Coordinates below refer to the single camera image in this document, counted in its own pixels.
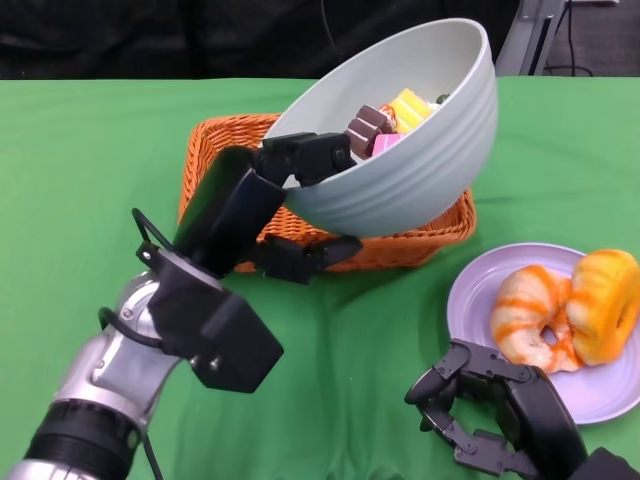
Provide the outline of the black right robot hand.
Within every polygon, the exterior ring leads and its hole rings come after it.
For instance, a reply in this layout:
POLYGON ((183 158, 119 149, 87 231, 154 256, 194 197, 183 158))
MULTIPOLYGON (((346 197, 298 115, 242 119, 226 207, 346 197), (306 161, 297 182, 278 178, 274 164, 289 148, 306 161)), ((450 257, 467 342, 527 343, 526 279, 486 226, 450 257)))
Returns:
POLYGON ((493 476, 567 479, 588 454, 577 426, 547 375, 512 364, 486 346, 453 339, 439 362, 409 389, 405 402, 420 429, 453 448, 454 461, 493 476), (457 398, 492 406, 501 432, 464 431, 450 410, 457 398))

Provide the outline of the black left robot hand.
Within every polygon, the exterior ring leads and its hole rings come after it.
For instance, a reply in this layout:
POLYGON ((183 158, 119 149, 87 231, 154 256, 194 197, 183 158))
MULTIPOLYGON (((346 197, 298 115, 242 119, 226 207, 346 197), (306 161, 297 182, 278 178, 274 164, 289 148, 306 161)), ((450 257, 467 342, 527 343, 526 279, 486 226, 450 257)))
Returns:
POLYGON ((355 164, 343 133, 305 132, 268 138, 259 148, 226 147, 189 201, 173 248, 218 278, 251 262, 267 277, 306 284, 357 254, 361 241, 340 236, 303 246, 262 231, 286 200, 287 179, 310 187, 355 164))

